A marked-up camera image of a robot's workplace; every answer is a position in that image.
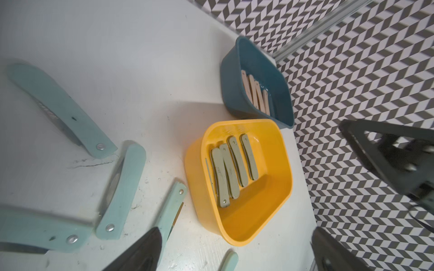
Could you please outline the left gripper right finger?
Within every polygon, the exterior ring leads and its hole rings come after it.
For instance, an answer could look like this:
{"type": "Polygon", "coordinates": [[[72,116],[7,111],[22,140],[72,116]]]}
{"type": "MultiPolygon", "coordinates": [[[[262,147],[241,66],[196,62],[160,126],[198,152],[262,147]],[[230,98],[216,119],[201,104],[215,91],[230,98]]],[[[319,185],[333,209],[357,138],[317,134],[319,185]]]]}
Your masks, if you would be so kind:
{"type": "Polygon", "coordinates": [[[313,231],[311,246],[319,271],[371,270],[321,227],[316,227],[313,231]]]}

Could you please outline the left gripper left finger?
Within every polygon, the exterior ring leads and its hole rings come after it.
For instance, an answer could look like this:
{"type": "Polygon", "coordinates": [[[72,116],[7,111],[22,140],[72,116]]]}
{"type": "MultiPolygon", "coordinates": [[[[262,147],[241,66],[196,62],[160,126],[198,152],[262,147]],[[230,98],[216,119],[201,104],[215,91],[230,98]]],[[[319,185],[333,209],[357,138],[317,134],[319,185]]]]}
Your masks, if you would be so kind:
{"type": "Polygon", "coordinates": [[[156,271],[161,252],[162,235],[153,227],[104,271],[156,271]]]}

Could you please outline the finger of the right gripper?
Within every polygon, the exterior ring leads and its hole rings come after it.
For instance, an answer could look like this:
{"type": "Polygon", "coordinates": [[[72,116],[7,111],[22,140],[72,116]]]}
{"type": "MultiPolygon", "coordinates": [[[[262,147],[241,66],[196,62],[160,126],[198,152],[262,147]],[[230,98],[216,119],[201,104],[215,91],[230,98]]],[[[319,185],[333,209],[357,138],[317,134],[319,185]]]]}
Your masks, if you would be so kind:
{"type": "Polygon", "coordinates": [[[434,192],[434,131],[369,120],[343,120],[339,130],[362,165],[406,196],[434,192]]]}

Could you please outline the yellow storage box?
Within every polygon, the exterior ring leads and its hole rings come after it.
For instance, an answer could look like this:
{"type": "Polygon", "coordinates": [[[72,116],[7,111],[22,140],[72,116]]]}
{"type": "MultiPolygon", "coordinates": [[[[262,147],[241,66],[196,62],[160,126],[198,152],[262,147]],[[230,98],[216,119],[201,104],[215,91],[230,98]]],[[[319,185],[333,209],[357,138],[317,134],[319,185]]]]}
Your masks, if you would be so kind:
{"type": "Polygon", "coordinates": [[[184,164],[200,223],[234,246],[244,246],[251,242],[292,193],[293,177],[285,143],[280,129],[269,119],[232,120],[212,124],[187,150],[184,164]],[[252,180],[249,172],[240,139],[242,134],[248,135],[253,149],[259,173],[256,181],[252,180]],[[248,175],[247,187],[241,186],[237,165],[228,143],[230,136],[237,139],[248,175]],[[231,151],[240,196],[232,199],[228,185],[230,205],[221,208],[211,150],[224,143],[231,151]]]}

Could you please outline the olive knife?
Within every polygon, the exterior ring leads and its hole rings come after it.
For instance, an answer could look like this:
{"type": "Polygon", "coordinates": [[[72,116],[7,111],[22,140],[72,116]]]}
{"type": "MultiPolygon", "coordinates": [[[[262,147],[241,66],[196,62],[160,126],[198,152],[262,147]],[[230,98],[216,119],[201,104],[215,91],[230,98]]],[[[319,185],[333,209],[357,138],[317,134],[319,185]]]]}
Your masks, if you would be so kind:
{"type": "Polygon", "coordinates": [[[211,150],[211,160],[214,166],[215,179],[217,181],[219,206],[221,208],[226,208],[230,205],[228,182],[222,152],[219,148],[211,150]]]}
{"type": "Polygon", "coordinates": [[[222,152],[224,165],[226,167],[230,196],[232,199],[237,199],[240,196],[240,188],[231,151],[226,143],[220,145],[219,149],[222,152]]]}

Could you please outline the olive knife horizontal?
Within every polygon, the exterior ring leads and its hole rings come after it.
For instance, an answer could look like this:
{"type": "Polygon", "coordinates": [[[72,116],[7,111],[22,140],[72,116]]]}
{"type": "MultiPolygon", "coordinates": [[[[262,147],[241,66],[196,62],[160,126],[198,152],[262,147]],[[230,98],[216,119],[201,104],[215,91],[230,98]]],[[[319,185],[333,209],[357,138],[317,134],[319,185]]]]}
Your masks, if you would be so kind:
{"type": "Polygon", "coordinates": [[[242,146],[244,148],[246,159],[248,161],[251,178],[253,181],[256,181],[259,178],[259,173],[258,173],[255,157],[253,154],[253,149],[249,141],[249,137],[247,134],[242,134],[240,139],[241,139],[242,146]]]}

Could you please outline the olive knife vertical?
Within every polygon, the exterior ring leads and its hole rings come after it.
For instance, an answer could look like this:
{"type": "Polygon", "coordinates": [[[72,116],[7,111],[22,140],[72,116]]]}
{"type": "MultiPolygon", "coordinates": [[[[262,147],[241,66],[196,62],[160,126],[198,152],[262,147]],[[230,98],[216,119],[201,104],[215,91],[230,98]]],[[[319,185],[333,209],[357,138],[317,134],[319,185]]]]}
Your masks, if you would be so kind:
{"type": "Polygon", "coordinates": [[[236,162],[237,165],[237,169],[238,169],[238,175],[240,178],[240,182],[241,182],[241,186],[242,187],[247,187],[248,186],[248,175],[246,172],[246,168],[244,165],[244,161],[241,155],[241,151],[237,142],[237,139],[235,136],[230,136],[230,138],[228,139],[228,143],[229,146],[232,150],[233,156],[234,156],[234,160],[236,162]]]}

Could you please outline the dark teal storage box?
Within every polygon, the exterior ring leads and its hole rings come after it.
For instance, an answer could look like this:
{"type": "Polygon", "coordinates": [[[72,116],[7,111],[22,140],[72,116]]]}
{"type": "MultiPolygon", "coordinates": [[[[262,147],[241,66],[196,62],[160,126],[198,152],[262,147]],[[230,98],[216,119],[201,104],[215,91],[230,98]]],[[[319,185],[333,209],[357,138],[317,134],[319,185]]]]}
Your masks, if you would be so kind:
{"type": "Polygon", "coordinates": [[[223,102],[231,115],[238,119],[271,119],[280,129],[295,125],[292,97],[288,83],[274,64],[248,38],[240,36],[220,65],[223,102]],[[267,89],[272,102],[271,116],[256,109],[243,86],[242,73],[253,75],[267,89]]]}

